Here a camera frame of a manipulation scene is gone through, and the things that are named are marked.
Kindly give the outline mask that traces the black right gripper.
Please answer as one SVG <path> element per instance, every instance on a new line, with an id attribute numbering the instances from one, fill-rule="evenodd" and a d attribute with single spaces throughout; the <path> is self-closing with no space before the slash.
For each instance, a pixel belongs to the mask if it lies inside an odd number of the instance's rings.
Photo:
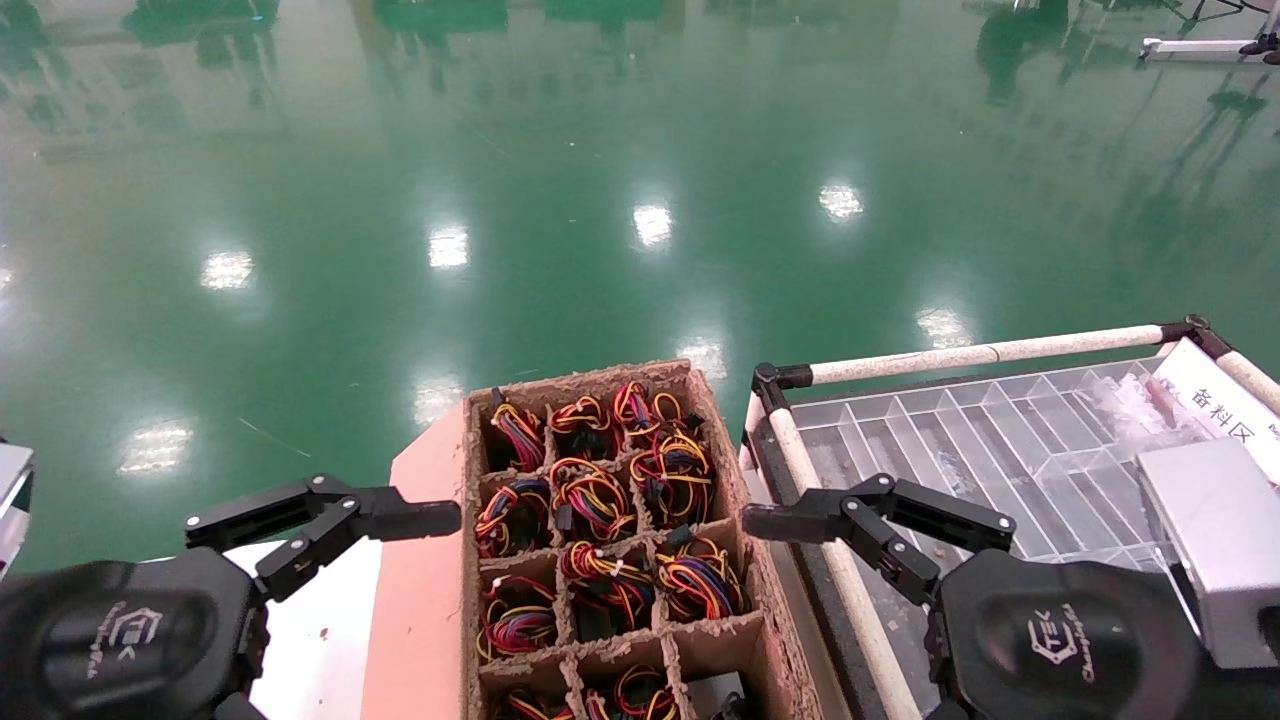
<path id="1" fill-rule="evenodd" d="M 940 566 L 890 523 L 980 553 L 940 582 Z M 1015 559 L 1004 552 L 1016 528 L 983 505 L 888 474 L 742 510 L 749 536 L 840 541 L 905 600 L 931 606 L 933 719 L 1277 717 L 1277 671 L 1219 667 L 1164 577 Z"/>

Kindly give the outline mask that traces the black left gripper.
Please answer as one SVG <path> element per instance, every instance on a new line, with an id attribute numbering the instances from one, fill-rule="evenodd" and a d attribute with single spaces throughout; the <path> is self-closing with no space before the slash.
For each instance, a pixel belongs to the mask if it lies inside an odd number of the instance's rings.
<path id="1" fill-rule="evenodd" d="M 250 691 L 270 641 L 266 602 L 215 551 L 302 527 L 352 493 L 334 477 L 308 477 L 188 518 L 189 551 L 173 559 L 8 575 L 1 715 L 260 719 Z"/>

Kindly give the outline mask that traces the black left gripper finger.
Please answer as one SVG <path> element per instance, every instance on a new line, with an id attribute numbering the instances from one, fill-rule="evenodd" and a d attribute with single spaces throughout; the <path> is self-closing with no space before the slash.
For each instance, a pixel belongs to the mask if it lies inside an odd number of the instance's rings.
<path id="1" fill-rule="evenodd" d="M 448 537 L 462 527 L 456 501 L 408 502 L 384 487 L 326 501 L 300 530 L 256 565 L 265 597 L 283 602 L 361 539 L 416 541 Z"/>

